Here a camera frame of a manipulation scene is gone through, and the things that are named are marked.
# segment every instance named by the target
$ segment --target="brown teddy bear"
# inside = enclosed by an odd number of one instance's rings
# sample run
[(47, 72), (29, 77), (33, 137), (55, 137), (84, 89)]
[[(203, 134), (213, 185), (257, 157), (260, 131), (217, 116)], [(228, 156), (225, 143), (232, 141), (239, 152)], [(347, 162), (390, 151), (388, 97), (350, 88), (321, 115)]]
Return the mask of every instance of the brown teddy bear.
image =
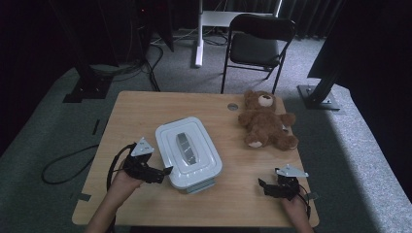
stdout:
[(269, 143), (280, 150), (295, 149), (298, 140), (290, 135), (286, 126), (295, 122), (294, 114), (277, 115), (276, 98), (265, 91), (244, 93), (246, 111), (239, 115), (239, 124), (248, 129), (245, 143), (252, 148), (265, 147)]

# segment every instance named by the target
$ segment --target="container lid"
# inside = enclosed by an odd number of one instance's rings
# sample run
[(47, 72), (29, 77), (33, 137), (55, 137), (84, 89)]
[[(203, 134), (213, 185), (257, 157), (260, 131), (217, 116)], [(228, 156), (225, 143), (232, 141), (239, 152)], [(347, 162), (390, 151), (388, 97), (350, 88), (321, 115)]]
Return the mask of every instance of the container lid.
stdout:
[(201, 121), (193, 116), (160, 125), (155, 132), (165, 167), (176, 188), (185, 189), (217, 176), (222, 161)]

